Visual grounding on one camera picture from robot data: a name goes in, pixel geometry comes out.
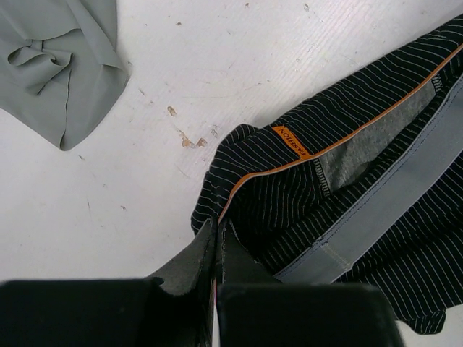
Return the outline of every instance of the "orange label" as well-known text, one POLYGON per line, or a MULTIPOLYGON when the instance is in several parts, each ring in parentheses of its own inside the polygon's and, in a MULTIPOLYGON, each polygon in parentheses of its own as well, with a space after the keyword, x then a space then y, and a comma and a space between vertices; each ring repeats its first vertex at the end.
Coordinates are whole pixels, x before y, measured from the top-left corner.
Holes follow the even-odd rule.
POLYGON ((301 142, 296 138, 296 136, 286 127, 279 126, 272 128, 282 139, 283 141, 301 158, 301 160, 310 159, 311 155, 309 152, 301 145, 301 142))

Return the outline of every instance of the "white table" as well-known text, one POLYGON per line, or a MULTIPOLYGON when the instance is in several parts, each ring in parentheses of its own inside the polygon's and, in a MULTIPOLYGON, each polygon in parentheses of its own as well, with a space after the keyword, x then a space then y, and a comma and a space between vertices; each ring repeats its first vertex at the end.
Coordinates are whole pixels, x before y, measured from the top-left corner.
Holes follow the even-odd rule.
MULTIPOLYGON (((63 153, 0 111, 0 280, 153 272, 191 241, 203 175, 236 125, 263 126, 462 12, 462 0, 119 0, 131 80, 89 138, 63 153)), ((436 337, 402 331, 408 346, 460 347, 462 327, 456 308, 436 337)))

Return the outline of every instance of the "black striped fabric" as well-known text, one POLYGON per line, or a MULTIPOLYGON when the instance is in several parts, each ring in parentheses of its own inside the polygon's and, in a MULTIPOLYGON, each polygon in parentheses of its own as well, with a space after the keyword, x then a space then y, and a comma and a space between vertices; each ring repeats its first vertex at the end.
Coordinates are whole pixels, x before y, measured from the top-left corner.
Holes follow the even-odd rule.
MULTIPOLYGON (((207 218, 219 218, 227 208, 226 217, 253 257, 272 273, 285 268, 410 146, 462 74, 463 55, 457 53, 462 44, 460 16, 337 82, 263 129, 237 127, 220 144, 205 175, 192 215, 195 232, 207 218), (318 159, 301 160, 272 129, 287 127, 311 155, 317 155, 385 114, 432 76, 436 96, 425 110, 355 183, 334 193, 329 192, 318 159)), ((339 281, 373 284, 388 297, 397 318, 416 332, 441 331, 445 308, 463 302, 462 186, 460 155, 339 281)))

